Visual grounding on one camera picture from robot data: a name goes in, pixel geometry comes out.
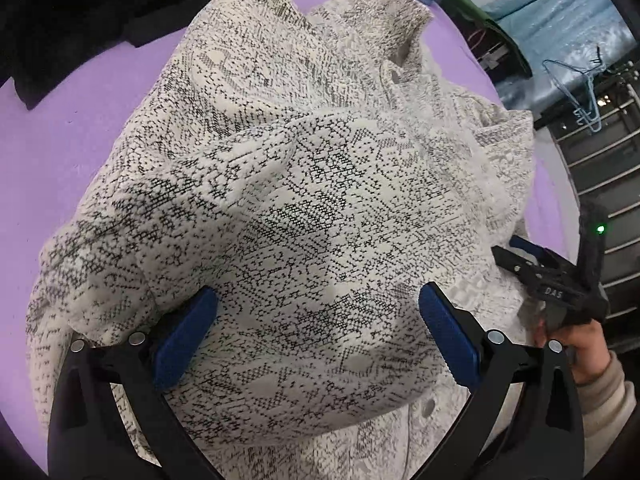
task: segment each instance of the blue gripper pad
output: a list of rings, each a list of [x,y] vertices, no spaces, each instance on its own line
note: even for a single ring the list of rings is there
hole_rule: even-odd
[[[453,305],[431,283],[420,290],[418,308],[453,378],[473,392],[480,383],[479,357],[453,316]]]
[[[532,244],[529,240],[525,240],[524,238],[520,238],[516,235],[513,235],[511,240],[509,240],[509,246],[522,249],[526,253],[533,254],[537,259],[542,258],[545,251],[544,248],[539,245]]]
[[[218,298],[212,288],[205,286],[182,309],[184,314],[154,355],[154,386],[158,390],[173,388],[180,381],[191,357],[216,320]]]

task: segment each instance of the sweater sleeve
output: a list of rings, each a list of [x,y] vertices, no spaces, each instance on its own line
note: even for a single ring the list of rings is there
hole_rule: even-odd
[[[634,386],[625,381],[614,352],[604,373],[592,383],[578,387],[584,425],[584,473],[609,450],[636,407]]]

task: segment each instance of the pink fabric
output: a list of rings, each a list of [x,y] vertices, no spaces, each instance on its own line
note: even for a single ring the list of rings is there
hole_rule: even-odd
[[[325,0],[294,0],[303,11]],[[444,77],[494,102],[494,86],[442,10],[424,32]],[[141,48],[120,44],[85,63],[28,112],[12,81],[0,88],[0,411],[24,448],[46,468],[26,370],[24,316],[38,252],[69,220],[127,118],[151,88],[182,33]],[[558,202],[537,161],[527,224],[532,239],[564,254]]]

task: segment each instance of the human hand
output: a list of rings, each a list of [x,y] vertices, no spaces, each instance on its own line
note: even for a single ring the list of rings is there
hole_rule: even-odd
[[[575,348],[572,373],[576,384],[586,384],[599,378],[611,362],[611,355],[604,339],[602,325],[596,320],[589,324],[565,326],[551,335],[546,334],[544,320],[536,327],[533,339],[542,348],[549,340],[556,339],[564,346]]]

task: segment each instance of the green fabric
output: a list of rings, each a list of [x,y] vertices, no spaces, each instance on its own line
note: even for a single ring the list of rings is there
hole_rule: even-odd
[[[515,53],[523,74],[527,77],[533,76],[529,62],[527,62],[526,58],[522,55],[522,52],[516,42],[513,41],[502,27],[494,22],[494,20],[492,20],[491,17],[475,3],[471,0],[440,0],[439,5],[452,19],[457,15],[460,15],[468,22],[475,23],[478,28],[486,28],[487,30],[492,30],[498,34],[504,43],[509,46],[510,50]]]

